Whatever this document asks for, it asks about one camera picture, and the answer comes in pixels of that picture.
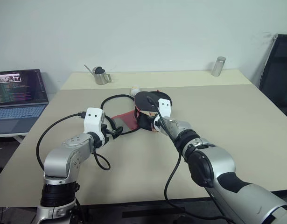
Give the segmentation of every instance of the black wire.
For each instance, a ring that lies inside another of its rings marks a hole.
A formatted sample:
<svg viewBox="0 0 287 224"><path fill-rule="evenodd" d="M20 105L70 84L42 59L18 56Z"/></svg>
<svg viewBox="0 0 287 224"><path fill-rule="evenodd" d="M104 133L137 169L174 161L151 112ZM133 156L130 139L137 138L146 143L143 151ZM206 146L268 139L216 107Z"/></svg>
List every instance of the black wire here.
<svg viewBox="0 0 287 224"><path fill-rule="evenodd" d="M2 219L3 219L3 207L1 207L1 218L0 218L0 224L2 224Z"/></svg>
<svg viewBox="0 0 287 224"><path fill-rule="evenodd" d="M119 98L119 97L128 97L128 98L130 98L132 101L134 101L134 97L131 97L130 95L126 95L126 94L114 95L114 96L111 96L111 97L106 98L106 99L102 102L100 108L103 110L104 104L105 104L108 100L111 100L111 99L114 99L114 98ZM112 128L113 130L115 130L115 129L116 129L116 125L115 125L114 121L113 121L110 117L108 117L107 115L105 115L105 118L109 121L109 123L110 123L110 125L111 125L111 128ZM137 127L136 129L133 129L133 130L128 131L128 132L124 132L124 133L122 133L122 134L120 134L120 135L125 135L125 134L129 134L129 133L133 133L133 132L138 131L139 129L140 129L140 127Z"/></svg>
<svg viewBox="0 0 287 224"><path fill-rule="evenodd" d="M35 216L33 216L33 218L32 218L32 220L31 220L30 224L32 224L32 222L33 222L33 220L35 219L35 217L36 217L36 214L35 214Z"/></svg>
<svg viewBox="0 0 287 224"><path fill-rule="evenodd" d="M159 114L160 120L161 120L161 122L162 122L162 123L161 123L161 127L163 128L163 130L167 133L167 135L170 137L170 139L171 139L172 142L174 143L174 142L175 142L175 139L172 137L172 135L171 135L171 133L169 132L169 130L168 130L166 124L164 123L163 117L161 116L161 113L160 113L160 111L158 110L157 104L155 103L155 101L154 101L151 97L147 97L147 99L148 99L149 103L151 103L151 104L155 107L157 113ZM195 214L193 214L193 213L191 213L191 212L188 212L188 211L186 211L185 209L182 209L182 208L180 208L179 206L177 206L177 205L175 205L175 204L173 204L173 203L170 202L170 200L168 199L168 196L167 196L167 189L168 189L168 186L169 186L169 183L170 183L172 177L174 176L176 170L178 169L178 167L179 167L179 165L180 165L181 158L182 158L182 154L179 153L179 157L178 157L178 159L177 159L177 163L176 163L176 165L175 165L173 171L171 172L171 174L170 174L170 176L169 176L169 178L168 178L168 180L167 180L167 182L166 182L166 184L165 184L164 197L165 197L165 200L168 202L168 204L170 204L172 207L174 207L174 208L176 208L176 209L178 209L178 210L181 210L182 212L186 213L187 215L190 215L190 216L195 217L195 218L204 219L204 220L224 219L224 220L226 220L226 221L228 221L228 222L230 222L230 223L234 223L234 221L233 221L232 219L230 219L230 218L228 218L228 217L226 217L226 216L203 217L203 216L195 215Z"/></svg>
<svg viewBox="0 0 287 224"><path fill-rule="evenodd" d="M98 166L99 166L101 169L103 169L103 170L109 170L109 169L111 168L109 161L108 161L104 156L98 154L98 153L96 152L96 148L95 148L95 147L93 148L93 155L94 155L94 157L95 157L95 160L96 160ZM98 157L102 158L102 159L107 163L108 167L104 167L104 166L100 163L100 161L98 160Z"/></svg>
<svg viewBox="0 0 287 224"><path fill-rule="evenodd" d="M37 142L37 144L36 144L36 158L37 158L37 161L39 162L39 164L40 164L42 170L44 170L44 165L43 165L43 163L42 163L42 161L41 161L41 158L40 158L40 144L41 144L41 141L42 141L43 137L45 136L45 134L47 134L47 132L48 132L51 128L53 128L53 127L54 127L55 125L57 125L58 123L62 122L63 120L66 120L66 119L68 119L68 118L75 117L75 116L78 116L78 113L72 114L72 115L70 115L70 116L64 117L64 118L62 118L62 119L56 121L55 123L53 123L52 125L50 125L50 126L44 131L44 133L40 136L40 138L39 138L39 140L38 140L38 142Z"/></svg>
<svg viewBox="0 0 287 224"><path fill-rule="evenodd" d="M85 222L85 215L84 215L82 206L80 205L80 203L79 203L79 201L77 200L77 198L75 198L75 199L76 199L76 205L77 205L77 207L78 207L78 209L79 209L79 211L80 211L80 213L81 213L81 220L82 220L82 222L85 224L85 223L86 223L86 222Z"/></svg>

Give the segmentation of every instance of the gray carpet floor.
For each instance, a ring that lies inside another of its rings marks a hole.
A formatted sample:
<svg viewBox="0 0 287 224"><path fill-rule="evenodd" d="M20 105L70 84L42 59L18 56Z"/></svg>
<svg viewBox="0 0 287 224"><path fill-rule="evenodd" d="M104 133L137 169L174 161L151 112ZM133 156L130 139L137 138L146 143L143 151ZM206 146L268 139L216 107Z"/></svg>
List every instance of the gray carpet floor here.
<svg viewBox="0 0 287 224"><path fill-rule="evenodd" d="M19 146L16 141L0 142L0 167L3 168ZM178 203L180 207L203 216L220 215L212 201ZM182 214L171 210L163 202L144 205L107 206L89 209L93 222L97 224L172 224ZM3 208L3 224L29 224L35 215L34 208ZM194 219L195 224L225 224L223 220L204 221Z"/></svg>

